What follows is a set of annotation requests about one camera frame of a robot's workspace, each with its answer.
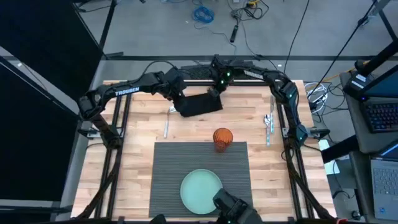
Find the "white cable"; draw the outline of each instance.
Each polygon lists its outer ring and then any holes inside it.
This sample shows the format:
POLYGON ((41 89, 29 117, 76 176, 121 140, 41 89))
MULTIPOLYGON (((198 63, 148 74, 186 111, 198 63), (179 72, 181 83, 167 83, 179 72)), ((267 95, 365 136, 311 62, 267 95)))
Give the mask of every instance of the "white cable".
MULTIPOLYGON (((304 88, 306 88, 308 85, 313 85, 313 84, 318 84, 318 83, 315 83, 315 82, 307 83, 304 85, 304 88)), ((308 98, 309 102, 312 102, 312 103, 317 102, 317 105, 321 103, 321 107, 319 109, 312 111, 313 114, 322 110, 322 108, 326 105, 326 100, 328 99, 327 92, 328 92, 328 89, 323 84, 320 84, 320 86, 314 90, 308 91, 307 98, 308 98), (319 96, 318 98, 316 98, 315 100, 311 101, 311 96, 313 96, 313 95, 311 95, 310 97, 308 97, 308 96, 310 94, 312 94, 312 92, 325 92, 325 93, 322 94, 321 96, 319 96)))

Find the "computer keyboard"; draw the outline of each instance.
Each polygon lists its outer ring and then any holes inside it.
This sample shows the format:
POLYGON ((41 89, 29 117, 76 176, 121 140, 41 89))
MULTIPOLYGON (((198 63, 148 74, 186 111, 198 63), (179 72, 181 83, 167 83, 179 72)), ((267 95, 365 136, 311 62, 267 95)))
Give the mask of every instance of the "computer keyboard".
POLYGON ((365 103, 362 106, 372 133, 398 131, 398 101, 396 103, 365 103))
POLYGON ((374 193, 398 195, 398 170, 373 169, 374 193))

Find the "desk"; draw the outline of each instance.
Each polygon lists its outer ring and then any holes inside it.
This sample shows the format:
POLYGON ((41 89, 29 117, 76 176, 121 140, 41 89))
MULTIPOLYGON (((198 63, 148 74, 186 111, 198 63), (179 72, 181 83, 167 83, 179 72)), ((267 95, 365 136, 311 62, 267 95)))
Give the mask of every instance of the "desk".
MULTIPOLYGON (((341 84, 344 86, 349 78, 349 73, 340 74, 341 84)), ((360 208, 362 208, 362 214, 365 215, 366 221, 370 223, 398 223, 391 220, 379 220, 374 217, 370 160, 368 155, 362 153, 374 152, 375 149, 384 148, 397 138, 397 133, 370 133, 359 110, 358 101, 347 94, 345 94, 345 97, 359 146, 359 151, 351 151, 349 156, 355 174, 355 181, 358 188, 357 199, 360 208)))
MULTIPOLYGON (((311 127, 313 121, 305 97, 303 81, 296 81, 296 84, 300 94, 298 105, 300 119, 305 126, 311 127)), ((189 86, 184 93, 187 96, 197 95, 205 93, 206 89, 205 86, 189 86)), ((234 141, 246 141, 248 144, 253 203, 261 218, 264 221, 286 221, 287 217, 294 217, 286 162, 280 157, 284 147, 276 111, 274 112, 275 133, 271 136, 271 146, 266 146, 266 129, 263 119, 264 115, 270 111, 270 95, 271 92, 266 86, 230 86, 221 94, 224 108, 221 111, 190 118, 183 118, 178 113, 172 113, 168 137, 164 139, 167 110, 172 103, 160 95, 133 94, 113 219, 125 216, 127 220, 150 220, 148 214, 155 142, 212 141, 214 131, 220 127, 230 129, 234 135, 234 141)), ((102 113, 108 122, 112 119, 114 105, 115 100, 110 101, 102 113)), ((306 143, 318 147, 316 140, 308 140, 306 143)), ((105 148, 101 145, 87 150, 72 216, 78 215, 96 193, 100 184, 104 154, 105 148)), ((320 152, 303 147, 302 156, 310 190, 330 214, 335 216, 320 152)), ((301 208, 305 216, 305 203, 301 194, 300 196, 301 208)), ((104 208, 107 197, 108 195, 105 195, 104 208)), ((167 220, 199 219, 168 218, 167 220)), ((215 218, 202 218, 202 220, 215 220, 215 218)))

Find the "black curtain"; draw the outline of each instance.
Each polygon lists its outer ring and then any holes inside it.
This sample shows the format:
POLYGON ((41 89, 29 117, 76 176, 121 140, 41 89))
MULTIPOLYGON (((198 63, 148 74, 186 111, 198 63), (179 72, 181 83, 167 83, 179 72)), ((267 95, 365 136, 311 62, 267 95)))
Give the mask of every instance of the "black curtain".
POLYGON ((71 1, 0 3, 0 46, 77 100, 103 54, 71 1))
POLYGON ((61 200, 78 120, 37 89, 0 63, 0 199, 61 200))

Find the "blue cable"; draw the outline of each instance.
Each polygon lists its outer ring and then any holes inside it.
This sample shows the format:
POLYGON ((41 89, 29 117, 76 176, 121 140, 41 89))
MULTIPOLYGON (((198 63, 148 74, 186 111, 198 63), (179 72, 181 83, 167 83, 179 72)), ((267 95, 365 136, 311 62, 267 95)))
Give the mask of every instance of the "blue cable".
POLYGON ((205 6, 199 6, 193 11, 192 19, 197 22, 208 24, 214 20, 214 12, 205 6))

